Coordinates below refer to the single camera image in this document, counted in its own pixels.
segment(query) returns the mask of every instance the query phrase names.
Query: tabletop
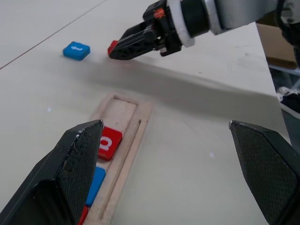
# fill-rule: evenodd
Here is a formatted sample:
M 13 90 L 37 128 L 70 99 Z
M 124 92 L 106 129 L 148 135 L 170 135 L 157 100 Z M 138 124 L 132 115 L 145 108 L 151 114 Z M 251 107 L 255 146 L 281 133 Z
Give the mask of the tabletop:
M 104 0 L 1 0 L 0 68 Z
M 0 186 L 0 210 L 64 131 L 88 121 L 115 91 L 150 100 L 154 109 L 113 225 L 267 225 L 228 129 L 229 120 L 241 120 L 288 140 L 256 25 L 207 33 L 167 57 L 150 52 L 131 61 L 109 59 L 111 41 L 140 23 L 151 3 L 106 0 L 72 23 L 81 12 L 66 13 L 68 19 L 39 39 L 68 26 L 0 70 L 0 179 L 6 184 Z M 15 19 L 11 27 L 19 26 Z M 12 48 L 24 52 L 39 43 L 26 40 L 12 40 Z M 83 61 L 62 56 L 72 41 L 90 46 Z M 1 53 L 1 64 L 20 52 Z

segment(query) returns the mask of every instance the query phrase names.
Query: blue block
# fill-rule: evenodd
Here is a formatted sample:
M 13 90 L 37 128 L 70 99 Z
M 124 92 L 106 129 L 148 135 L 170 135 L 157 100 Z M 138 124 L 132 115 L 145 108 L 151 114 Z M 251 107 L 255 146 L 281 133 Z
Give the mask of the blue block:
M 90 53 L 90 47 L 72 41 L 62 52 L 66 57 L 81 61 Z
M 89 206 L 89 207 L 92 206 L 94 199 L 96 198 L 96 195 L 98 193 L 98 190 L 104 180 L 104 177 L 105 177 L 105 170 L 100 167 L 96 167 L 95 173 L 94 173 L 94 179 L 93 179 L 92 185 L 90 186 L 88 198 L 85 203 L 87 206 Z

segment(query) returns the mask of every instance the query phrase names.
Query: wooden tray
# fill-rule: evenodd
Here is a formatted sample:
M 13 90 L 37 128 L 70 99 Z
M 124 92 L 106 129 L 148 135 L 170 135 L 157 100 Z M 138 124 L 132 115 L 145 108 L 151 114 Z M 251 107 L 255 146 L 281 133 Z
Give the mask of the wooden tray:
M 104 126 L 122 132 L 123 139 L 112 161 L 98 159 L 97 166 L 105 169 L 106 176 L 84 225 L 110 224 L 152 108 L 152 103 L 112 93 L 93 114 L 92 120 L 102 119 Z

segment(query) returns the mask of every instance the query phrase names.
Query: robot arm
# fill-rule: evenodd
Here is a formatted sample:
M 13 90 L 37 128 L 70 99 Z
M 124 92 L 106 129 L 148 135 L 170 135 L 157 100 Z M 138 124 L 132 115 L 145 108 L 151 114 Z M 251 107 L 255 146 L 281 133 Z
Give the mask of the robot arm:
M 161 56 L 191 47 L 195 37 L 215 35 L 252 23 L 276 11 L 284 37 L 300 49 L 299 0 L 160 0 L 143 14 L 144 22 L 129 28 L 108 48 L 109 57 L 130 60 L 152 50 Z

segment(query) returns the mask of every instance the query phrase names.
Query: floor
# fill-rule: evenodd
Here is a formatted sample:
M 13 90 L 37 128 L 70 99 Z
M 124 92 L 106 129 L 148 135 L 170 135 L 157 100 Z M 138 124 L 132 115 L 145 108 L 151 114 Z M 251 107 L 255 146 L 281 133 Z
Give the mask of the floor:
M 270 69 L 270 71 L 276 90 L 281 86 L 291 88 L 299 79 L 299 76 L 288 74 L 286 72 L 281 72 L 275 69 Z M 289 133 L 291 144 L 298 152 L 300 152 L 300 120 L 283 110 L 282 115 L 285 120 L 285 125 L 287 132 Z
M 292 146 L 300 152 L 300 120 L 282 110 Z

